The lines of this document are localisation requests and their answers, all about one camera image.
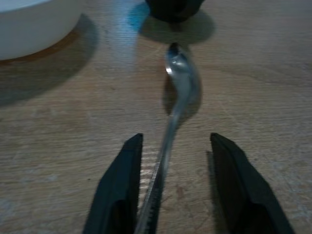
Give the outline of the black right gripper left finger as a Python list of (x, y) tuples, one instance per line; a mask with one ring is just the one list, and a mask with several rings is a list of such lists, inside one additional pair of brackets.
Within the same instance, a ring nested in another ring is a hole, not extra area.
[(82, 234), (134, 234), (143, 134), (123, 144), (98, 183)]

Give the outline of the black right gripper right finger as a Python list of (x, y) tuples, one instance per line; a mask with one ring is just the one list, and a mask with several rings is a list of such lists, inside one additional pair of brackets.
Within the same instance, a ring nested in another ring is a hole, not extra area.
[(216, 187), (231, 234), (295, 234), (269, 183), (235, 142), (210, 135)]

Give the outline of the silver metal spoon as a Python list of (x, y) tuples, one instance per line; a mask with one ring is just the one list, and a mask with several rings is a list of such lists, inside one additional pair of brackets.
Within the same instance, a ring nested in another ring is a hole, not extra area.
[(172, 146), (180, 118), (199, 95), (199, 74), (192, 58), (178, 43), (172, 43), (165, 54), (165, 70), (177, 93), (169, 114), (152, 178), (140, 209), (134, 234), (155, 234)]

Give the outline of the white ceramic bowl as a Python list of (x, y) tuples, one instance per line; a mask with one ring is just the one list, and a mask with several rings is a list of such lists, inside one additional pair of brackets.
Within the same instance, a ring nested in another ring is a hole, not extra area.
[(0, 60), (44, 50), (77, 24), (84, 0), (0, 0)]

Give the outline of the dark round cup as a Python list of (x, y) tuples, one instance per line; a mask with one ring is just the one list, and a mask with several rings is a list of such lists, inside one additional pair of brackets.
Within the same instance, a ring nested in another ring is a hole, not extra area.
[(154, 18), (180, 23), (194, 16), (205, 0), (145, 0)]

